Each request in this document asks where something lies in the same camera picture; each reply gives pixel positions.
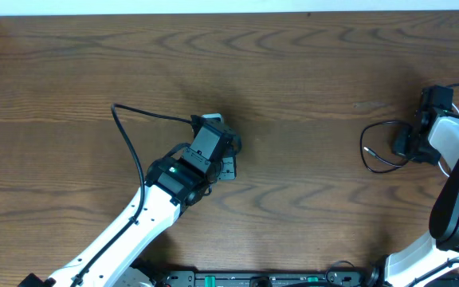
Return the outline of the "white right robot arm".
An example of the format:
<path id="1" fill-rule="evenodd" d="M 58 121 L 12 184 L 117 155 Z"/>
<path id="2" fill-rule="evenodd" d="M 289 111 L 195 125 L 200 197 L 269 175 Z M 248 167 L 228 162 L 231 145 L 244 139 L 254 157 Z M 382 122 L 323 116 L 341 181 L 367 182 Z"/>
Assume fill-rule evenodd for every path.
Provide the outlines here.
<path id="1" fill-rule="evenodd" d="M 403 122 L 392 152 L 409 162 L 437 165 L 449 172 L 433 209 L 429 229 L 404 250 L 386 255 L 369 275 L 367 286 L 459 286 L 459 110 L 454 85 L 433 85 L 421 92 L 412 124 Z"/>

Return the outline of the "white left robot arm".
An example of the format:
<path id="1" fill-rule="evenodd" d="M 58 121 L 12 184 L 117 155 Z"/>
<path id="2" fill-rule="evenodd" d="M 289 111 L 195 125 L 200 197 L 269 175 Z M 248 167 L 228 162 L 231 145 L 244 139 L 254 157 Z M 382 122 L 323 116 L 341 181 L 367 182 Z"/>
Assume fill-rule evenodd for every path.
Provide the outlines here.
<path id="1" fill-rule="evenodd" d="M 45 280 L 20 286 L 113 286 L 142 251 L 220 180 L 236 177 L 241 138 L 221 114 L 192 116 L 194 141 L 181 143 L 148 169 L 121 214 L 76 258 Z"/>

